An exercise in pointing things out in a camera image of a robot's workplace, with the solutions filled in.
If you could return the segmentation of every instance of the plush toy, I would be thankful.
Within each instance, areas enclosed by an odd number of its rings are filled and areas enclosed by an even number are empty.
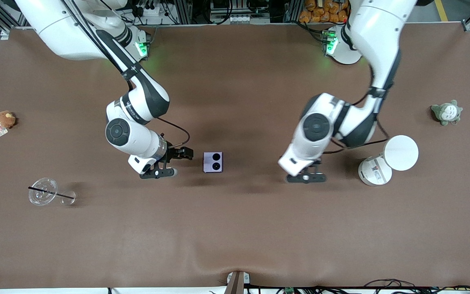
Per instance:
[[[431,105],[431,110],[435,113],[436,118],[439,119],[442,125],[448,125],[449,122],[455,125],[460,121],[460,112],[462,112],[463,108],[458,107],[456,100],[451,100],[451,103]]]
[[[311,20],[311,13],[309,11],[302,11],[299,16],[299,22],[304,24]]]
[[[8,110],[0,112],[0,125],[3,128],[11,128],[16,124],[16,117]]]

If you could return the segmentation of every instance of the robotic arm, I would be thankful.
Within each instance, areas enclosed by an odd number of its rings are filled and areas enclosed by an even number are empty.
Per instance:
[[[141,178],[174,176],[166,168],[172,159],[192,159],[193,150],[168,147],[168,142],[144,125],[166,113],[170,98],[138,63],[147,56],[146,33],[126,26],[112,9],[126,0],[17,0],[34,30],[58,56],[71,60],[108,58],[123,78],[135,85],[106,107],[106,139],[127,154]],[[163,162],[163,169],[158,163]]]
[[[371,87],[362,108],[328,93],[311,98],[295,128],[291,144],[278,161],[289,173],[289,182],[325,181],[325,178],[307,173],[306,169],[317,164],[331,138],[347,147],[359,147],[371,139],[377,115],[398,69],[399,36],[415,4],[416,0],[364,0],[359,7],[351,6],[356,10],[343,28],[343,35],[352,41],[349,48],[356,48],[369,61],[373,72]]]

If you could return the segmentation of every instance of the brown teddy bear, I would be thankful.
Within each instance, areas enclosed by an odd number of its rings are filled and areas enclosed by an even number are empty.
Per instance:
[[[0,125],[3,128],[11,128],[16,124],[16,117],[8,110],[0,112]]]
[[[340,8],[340,6],[338,3],[333,2],[333,0],[324,1],[324,10],[326,12],[329,12],[330,14],[336,14],[338,13],[338,8]]]
[[[338,22],[347,22],[347,13],[345,11],[340,11],[337,15]]]
[[[311,13],[309,11],[302,11],[299,16],[299,22],[303,22],[304,24],[310,22],[311,20]]]

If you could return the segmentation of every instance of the brown tabletop mat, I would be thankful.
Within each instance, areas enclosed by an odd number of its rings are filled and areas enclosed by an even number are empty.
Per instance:
[[[19,119],[0,137],[0,288],[215,286],[233,270],[256,285],[470,284],[470,32],[408,24],[401,50],[380,119],[418,143],[415,167],[368,187],[357,165],[382,149],[371,145],[324,156],[328,182],[295,185],[277,160],[302,108],[324,91],[360,99],[367,62],[324,58],[296,26],[159,29],[144,67],[195,159],[141,180],[104,136],[106,105],[127,91],[119,72],[13,30],[0,41],[0,111]],[[451,99],[462,121],[443,127],[429,106]],[[207,151],[224,152],[222,174],[202,172]],[[32,205],[41,177],[78,191],[76,205]]]

